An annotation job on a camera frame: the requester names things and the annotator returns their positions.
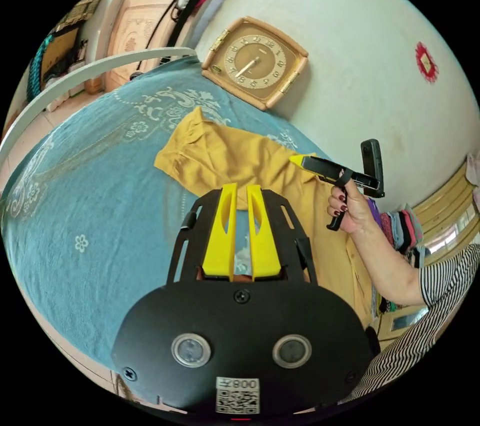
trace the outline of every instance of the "mustard yellow garment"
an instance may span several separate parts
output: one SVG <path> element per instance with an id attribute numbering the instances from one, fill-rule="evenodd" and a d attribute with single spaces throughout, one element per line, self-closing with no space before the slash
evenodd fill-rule
<path id="1" fill-rule="evenodd" d="M 155 167 L 196 196 L 237 183 L 239 210 L 248 209 L 249 184 L 286 198 L 310 238 L 319 285 L 352 306 L 366 327 L 372 320 L 372 283 L 349 235 L 326 228 L 331 185 L 293 165 L 292 154 L 266 137 L 205 120 L 196 108 L 157 154 Z"/>

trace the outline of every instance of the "red decoration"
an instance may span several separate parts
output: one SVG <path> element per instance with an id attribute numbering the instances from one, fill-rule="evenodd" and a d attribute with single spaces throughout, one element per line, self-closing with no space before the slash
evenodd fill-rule
<path id="1" fill-rule="evenodd" d="M 416 45 L 415 56 L 418 69 L 425 80 L 435 83 L 439 75 L 439 69 L 423 43 L 419 42 Z"/>

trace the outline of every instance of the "qr code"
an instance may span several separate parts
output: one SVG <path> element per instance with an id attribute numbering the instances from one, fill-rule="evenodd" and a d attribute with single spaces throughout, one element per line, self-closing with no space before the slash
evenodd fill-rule
<path id="1" fill-rule="evenodd" d="M 231 415 L 259 414 L 259 391 L 218 390 L 216 396 L 216 412 Z"/>

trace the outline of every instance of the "white wall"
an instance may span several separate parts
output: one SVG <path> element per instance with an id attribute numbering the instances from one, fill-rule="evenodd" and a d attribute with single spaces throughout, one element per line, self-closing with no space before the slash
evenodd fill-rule
<path id="1" fill-rule="evenodd" d="M 278 104 L 280 114 L 334 161 L 356 170 L 363 168 L 360 143 L 380 141 L 383 210 L 423 201 L 480 147 L 480 110 L 467 78 L 407 0 L 224 0 L 196 46 L 199 58 L 245 15 L 309 52 L 309 67 Z M 419 41 L 438 65 L 433 84 L 417 66 Z"/>

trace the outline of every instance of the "handheld device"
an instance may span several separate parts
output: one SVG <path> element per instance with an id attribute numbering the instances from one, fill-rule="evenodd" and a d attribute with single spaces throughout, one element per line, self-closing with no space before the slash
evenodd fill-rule
<path id="1" fill-rule="evenodd" d="M 338 186 L 345 195 L 345 200 L 348 196 L 345 185 L 350 179 L 352 179 L 358 187 L 363 188 L 364 195 L 370 198 L 383 198 L 385 196 L 384 169 L 380 143 L 378 140 L 370 139 L 363 141 L 360 147 L 364 173 L 357 173 L 338 163 L 313 155 L 294 155 L 290 157 L 290 161 L 306 171 L 315 173 L 321 181 Z M 345 213 L 340 212 L 340 214 L 333 218 L 331 223 L 327 225 L 327 228 L 332 231 L 338 231 L 344 214 Z"/>

